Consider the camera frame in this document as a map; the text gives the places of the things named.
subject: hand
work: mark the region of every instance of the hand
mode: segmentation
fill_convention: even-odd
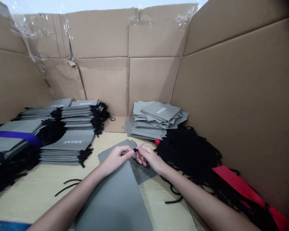
[[[149,147],[137,146],[136,152],[138,163],[146,167],[147,162],[159,175],[163,175],[168,165]]]
[[[105,177],[116,171],[132,155],[134,155],[134,151],[129,146],[115,147],[109,156],[100,164]]]

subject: purple ribbon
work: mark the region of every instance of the purple ribbon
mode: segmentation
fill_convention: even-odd
[[[3,138],[19,138],[27,141],[29,144],[32,144],[38,148],[43,147],[43,143],[32,133],[21,133],[21,132],[7,132],[0,131],[0,137]]]

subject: red strap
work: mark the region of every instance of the red strap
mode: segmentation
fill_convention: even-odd
[[[213,168],[213,171],[216,172],[222,179],[224,179],[242,196],[265,208],[266,202],[244,180],[234,174],[225,165]],[[269,206],[268,209],[273,219],[275,220],[279,230],[288,231],[289,221],[272,206]]]

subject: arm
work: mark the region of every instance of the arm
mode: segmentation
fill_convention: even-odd
[[[134,151],[129,146],[115,147],[99,166],[44,213],[28,231],[67,230],[98,183],[117,170],[133,154]]]
[[[151,148],[140,145],[137,148],[139,163],[147,161],[158,174],[169,180],[214,231],[260,231],[235,210],[168,166]]]

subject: cardboard wall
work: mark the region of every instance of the cardboard wall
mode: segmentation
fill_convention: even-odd
[[[44,107],[51,99],[48,85],[28,56],[0,50],[0,124],[25,107]]]
[[[13,19],[6,5],[0,2],[0,49],[28,54],[21,33],[12,27]]]
[[[130,58],[129,115],[134,102],[170,103],[181,58]]]
[[[69,59],[46,58],[36,60],[36,64],[55,98],[85,100],[83,84],[76,63]]]
[[[287,17],[286,1],[209,0],[190,22],[184,56]]]
[[[0,2],[0,124],[11,120],[25,107],[43,107],[53,98],[27,54],[8,8]]]
[[[128,28],[129,57],[181,57],[197,4],[148,7]]]
[[[71,48],[75,59],[128,56],[128,25],[138,9],[68,13]]]
[[[64,14],[26,14],[15,16],[25,19],[22,30],[32,57],[70,58],[68,22]]]
[[[99,99],[113,116],[127,113],[128,58],[77,59],[87,99]]]
[[[289,18],[183,57],[171,104],[289,218]]]

